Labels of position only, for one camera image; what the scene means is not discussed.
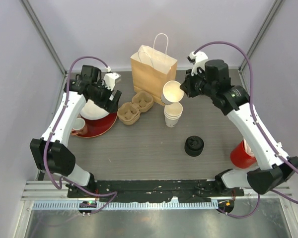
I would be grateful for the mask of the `dark red round tray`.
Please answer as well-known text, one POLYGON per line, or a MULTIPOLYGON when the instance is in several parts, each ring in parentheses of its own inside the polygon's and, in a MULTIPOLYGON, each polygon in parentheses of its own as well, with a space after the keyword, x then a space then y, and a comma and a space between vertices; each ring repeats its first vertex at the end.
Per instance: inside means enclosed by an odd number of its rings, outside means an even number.
POLYGON ((104 118, 97 119, 97 120, 89 120, 81 116, 84 119, 86 126, 87 126, 87 133, 84 135, 77 134, 72 130, 71 135, 75 135, 82 138, 93 138, 98 137, 106 133, 116 122, 117 114, 112 113, 104 118))

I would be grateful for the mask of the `stack of black cup lids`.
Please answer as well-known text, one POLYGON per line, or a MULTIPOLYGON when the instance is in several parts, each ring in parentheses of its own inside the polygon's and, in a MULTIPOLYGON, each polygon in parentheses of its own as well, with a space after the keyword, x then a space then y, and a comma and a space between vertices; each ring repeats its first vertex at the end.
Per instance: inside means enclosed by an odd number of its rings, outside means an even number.
POLYGON ((199 156, 204 149, 204 141, 199 136, 189 136, 184 145, 184 150, 191 157, 199 156))

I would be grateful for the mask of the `white paper cup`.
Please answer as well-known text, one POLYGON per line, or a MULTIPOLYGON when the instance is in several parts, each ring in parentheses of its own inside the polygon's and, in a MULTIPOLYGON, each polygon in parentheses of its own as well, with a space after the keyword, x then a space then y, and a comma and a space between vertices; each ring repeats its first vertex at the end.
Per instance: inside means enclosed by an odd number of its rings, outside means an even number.
POLYGON ((175 80, 166 82, 161 95, 161 101, 165 105, 177 103, 182 100, 184 91, 180 89, 181 83, 175 80))

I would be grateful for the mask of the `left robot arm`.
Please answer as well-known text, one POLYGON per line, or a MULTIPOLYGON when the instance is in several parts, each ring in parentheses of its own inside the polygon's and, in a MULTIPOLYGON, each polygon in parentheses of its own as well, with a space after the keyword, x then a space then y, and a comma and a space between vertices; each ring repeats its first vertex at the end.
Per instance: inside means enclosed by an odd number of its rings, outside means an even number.
POLYGON ((37 168, 79 186, 79 193, 86 198, 95 194, 95 179, 92 173, 76 164, 74 154, 67 148, 68 140, 75 120, 88 101, 110 114, 117 112, 122 93, 114 87, 120 78, 116 72, 102 75, 100 69, 84 65, 75 79, 67 79, 61 104, 47 130, 41 138, 30 142, 37 168))

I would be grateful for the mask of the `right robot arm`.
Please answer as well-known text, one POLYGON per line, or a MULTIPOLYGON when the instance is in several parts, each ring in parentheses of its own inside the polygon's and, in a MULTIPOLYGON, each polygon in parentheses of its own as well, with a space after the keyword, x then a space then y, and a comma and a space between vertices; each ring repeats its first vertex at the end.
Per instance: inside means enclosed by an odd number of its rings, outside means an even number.
POLYGON ((286 182, 298 169, 298 157, 290 157, 273 139, 250 97, 240 85, 232 85, 228 65, 222 59, 188 59, 193 64, 186 70, 180 89, 190 97, 205 95, 238 128, 256 158, 258 168, 253 171, 226 170, 216 176, 215 192, 225 196, 235 187, 251 187, 265 194, 286 182))

